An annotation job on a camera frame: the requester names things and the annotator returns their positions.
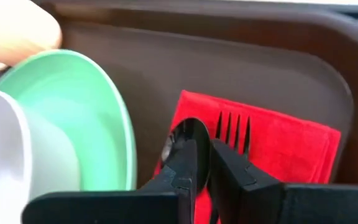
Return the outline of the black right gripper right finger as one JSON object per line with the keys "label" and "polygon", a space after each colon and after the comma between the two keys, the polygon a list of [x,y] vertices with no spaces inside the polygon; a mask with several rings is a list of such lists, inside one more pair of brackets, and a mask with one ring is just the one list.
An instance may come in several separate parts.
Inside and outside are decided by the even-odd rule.
{"label": "black right gripper right finger", "polygon": [[358,224],[358,186],[291,184],[212,141],[213,197],[222,224]]}

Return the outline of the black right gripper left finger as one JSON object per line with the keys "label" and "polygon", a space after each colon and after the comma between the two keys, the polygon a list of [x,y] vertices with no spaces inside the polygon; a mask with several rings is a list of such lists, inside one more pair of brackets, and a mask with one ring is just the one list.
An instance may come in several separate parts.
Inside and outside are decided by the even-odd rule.
{"label": "black right gripper left finger", "polygon": [[22,224],[194,224],[197,145],[187,140],[132,191],[55,192],[29,202]]}

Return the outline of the red cloth napkin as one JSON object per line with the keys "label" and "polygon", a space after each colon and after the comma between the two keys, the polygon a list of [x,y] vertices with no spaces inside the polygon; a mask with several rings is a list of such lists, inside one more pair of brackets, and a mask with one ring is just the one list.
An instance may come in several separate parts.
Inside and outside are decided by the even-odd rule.
{"label": "red cloth napkin", "polygon": [[240,116],[250,125],[250,160],[282,182],[329,182],[341,133],[329,126],[235,101],[183,90],[171,127],[198,118],[210,134],[217,133],[218,116]]}

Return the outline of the green plate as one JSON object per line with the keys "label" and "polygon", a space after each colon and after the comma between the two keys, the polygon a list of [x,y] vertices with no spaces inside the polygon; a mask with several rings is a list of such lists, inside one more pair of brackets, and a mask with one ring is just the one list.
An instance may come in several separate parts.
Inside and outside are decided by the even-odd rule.
{"label": "green plate", "polygon": [[67,49],[31,56],[0,78],[0,91],[70,138],[79,160],[81,189],[136,188],[129,112],[116,85],[89,57]]}

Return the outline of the spoon with teal handle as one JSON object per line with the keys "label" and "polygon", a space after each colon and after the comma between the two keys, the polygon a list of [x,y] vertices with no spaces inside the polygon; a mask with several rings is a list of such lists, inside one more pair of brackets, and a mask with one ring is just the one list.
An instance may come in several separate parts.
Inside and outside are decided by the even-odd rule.
{"label": "spoon with teal handle", "polygon": [[160,167],[162,168],[182,148],[185,141],[191,139],[195,140],[197,145],[196,192],[200,194],[208,182],[210,173],[210,136],[207,127],[201,120],[186,118],[174,127],[165,141]]}

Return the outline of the white bowl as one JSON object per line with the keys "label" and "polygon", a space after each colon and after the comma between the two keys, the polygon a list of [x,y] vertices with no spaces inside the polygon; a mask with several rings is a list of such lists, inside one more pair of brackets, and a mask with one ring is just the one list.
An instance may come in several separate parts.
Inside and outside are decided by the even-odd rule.
{"label": "white bowl", "polygon": [[0,91],[0,224],[22,224],[24,207],[39,195],[79,189],[68,136]]}

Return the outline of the pale orange plastic mug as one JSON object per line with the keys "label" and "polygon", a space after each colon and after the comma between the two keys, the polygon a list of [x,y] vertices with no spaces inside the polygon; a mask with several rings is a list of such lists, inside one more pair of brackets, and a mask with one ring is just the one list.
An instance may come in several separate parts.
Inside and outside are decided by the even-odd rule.
{"label": "pale orange plastic mug", "polygon": [[57,20],[31,0],[0,0],[0,70],[62,44]]}

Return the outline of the brown plastic tray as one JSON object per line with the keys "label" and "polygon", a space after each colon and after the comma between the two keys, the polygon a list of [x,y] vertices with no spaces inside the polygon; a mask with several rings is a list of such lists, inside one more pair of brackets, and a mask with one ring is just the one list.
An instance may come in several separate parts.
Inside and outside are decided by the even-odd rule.
{"label": "brown plastic tray", "polygon": [[339,130],[333,176],[358,183],[358,22],[242,4],[40,0],[66,48],[96,60],[121,91],[145,180],[175,103],[192,90]]}

